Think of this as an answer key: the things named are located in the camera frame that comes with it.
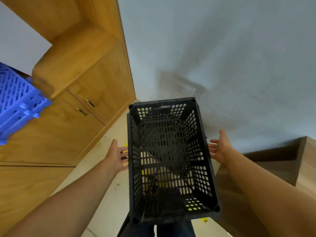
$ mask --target person's left arm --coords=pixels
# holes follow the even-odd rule
[[[113,140],[102,161],[85,175],[57,192],[24,219],[4,237],[11,236],[78,236],[80,237],[116,174],[127,166],[127,147],[117,147]]]

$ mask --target person's left hand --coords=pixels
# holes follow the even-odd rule
[[[122,157],[128,156],[127,150],[127,146],[118,147],[118,141],[114,139],[104,159],[110,161],[113,167],[118,170],[118,172],[127,170],[128,165],[123,166],[123,164],[128,162],[128,158],[121,160]]]

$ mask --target cabinet door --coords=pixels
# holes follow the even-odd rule
[[[134,101],[122,45],[102,57],[68,89],[103,124]]]
[[[0,167],[0,236],[47,199],[74,167]]]
[[[69,91],[63,92],[38,119],[31,120],[0,147],[6,162],[75,165],[75,159],[104,128]]]

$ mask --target light wood furniture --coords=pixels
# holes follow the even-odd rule
[[[285,147],[247,153],[245,156],[316,199],[314,139],[306,136]],[[224,166],[219,168],[216,181],[223,207],[217,223],[234,237],[270,236]]]
[[[33,85],[53,101],[0,146],[0,235],[48,198],[135,100],[116,0],[0,0],[52,47]]]

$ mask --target drawer pull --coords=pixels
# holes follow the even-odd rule
[[[79,108],[77,108],[77,110],[78,111],[80,111],[82,114],[84,114],[85,116],[87,116],[87,114],[86,113],[84,113],[84,111],[83,110],[80,110]]]
[[[89,101],[88,99],[86,99],[86,101],[89,102],[90,105],[92,105],[93,107],[95,107],[95,105],[94,105],[91,101]]]

